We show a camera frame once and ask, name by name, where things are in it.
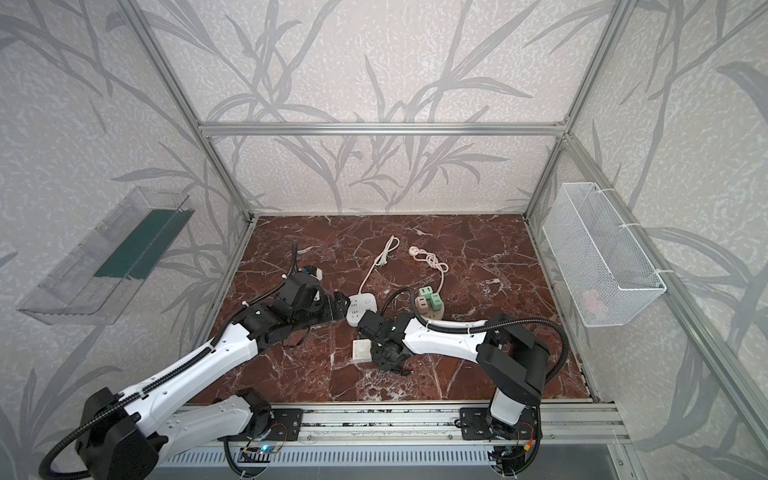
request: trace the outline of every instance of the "leaf pattern wallpaper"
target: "leaf pattern wallpaper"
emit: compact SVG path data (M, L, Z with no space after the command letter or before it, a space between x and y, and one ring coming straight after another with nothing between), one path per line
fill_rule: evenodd
M613 0L139 2L205 121L561 121ZM119 18L113 25L119 25ZM521 213L550 137L214 139L258 212Z
M757 385L768 316L768 2L638 2L576 136ZM617 402L649 478L768 478L768 461L664 302L585 329L541 222L554 290L603 400Z
M146 378L200 342L247 226L115 10L0 5L3 479L33 477L90 394ZM118 321L48 326L16 311L137 185L189 194L195 213ZM58 460L78 466L73 452Z

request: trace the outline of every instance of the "red marble tabletop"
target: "red marble tabletop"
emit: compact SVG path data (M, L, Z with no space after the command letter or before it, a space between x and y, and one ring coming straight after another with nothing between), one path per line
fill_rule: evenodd
M245 250L230 291L212 329L258 293L278 284L290 263L290 245L299 242L299 266L323 270L326 292L357 293L374 257L390 235L401 241L388 263L371 274L364 292L381 306L402 286L439 285L440 273L408 255L416 245L449 265L440 293L445 319L478 320L503 311L510 316L541 315L560 322L531 240L519 215L381 215L339 217L261 217ZM403 295L388 313L408 308ZM557 333L543 326L531 331L557 359ZM286 345L298 342L295 332ZM440 355L413 356L401 376L379 372L373 363L353 364L352 341L362 338L345 320L312 328L296 348L273 346L229 371L192 403L210 404L253 387L268 402L345 402L357 400L490 399L494 385L479 366ZM545 398L589 396L573 354L545 389Z

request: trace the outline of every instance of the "white power cord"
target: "white power cord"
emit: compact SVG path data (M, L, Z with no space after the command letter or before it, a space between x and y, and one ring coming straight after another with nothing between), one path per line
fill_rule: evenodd
M397 245L393 247L392 242L394 242L395 240L397 240ZM371 265L371 269L368 270L368 275L366 275L366 278L360 284L360 290L357 291L358 295L362 293L362 288L368 281L368 277L371 276L371 272L373 272L373 269L378 266L386 265L386 256L389 255L389 252L399 247L399 245L400 245L400 239L398 237L395 237L394 235L389 236L389 240L384 246L384 250L382 250L382 252L374 259L373 265Z
M445 274L448 272L448 264L437 260L437 255L430 253L424 249L418 247L410 247L408 254L413 257L417 262L427 262L430 267L440 270L440 286L435 293L440 293L442 290L442 283L445 281ZM419 255L426 255L425 258L419 258Z

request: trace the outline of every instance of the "white power strip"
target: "white power strip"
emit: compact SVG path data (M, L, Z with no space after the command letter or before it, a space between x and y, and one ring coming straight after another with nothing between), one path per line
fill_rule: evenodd
M346 322L349 326L357 327L360 319L368 310L376 311L376 297L373 293L358 293L349 298L349 308L346 311Z

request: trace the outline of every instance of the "robotic arm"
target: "robotic arm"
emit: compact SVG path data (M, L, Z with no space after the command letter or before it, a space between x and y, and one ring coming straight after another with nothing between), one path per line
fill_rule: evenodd
M41 478L141 480L157 463L212 439L243 432L252 437L266 435L273 413L252 389L210 406L177 410L224 373L281 343L291 332L346 317L349 298L341 292L325 294L320 286L322 271L313 266L299 270L295 259L294 244L292 266L284 281L235 312L211 340L121 392L113 394L104 388L89 397L81 426L43 458L38 470ZM274 293L271 302L263 302ZM484 420L488 428L478 430L483 431L481 438L511 439L521 413L539 405L545 382L557 374L568 355L561 327L540 317L500 315L473 323L427 322L415 308L412 311L394 320L366 312L358 331L372 340L372 357L382 371L423 353L478 363L498 387ZM549 374L549 350L520 326L530 322L553 326L564 339L561 362ZM513 344L509 355L501 351L508 343ZM72 442L88 470L54 472L53 460Z

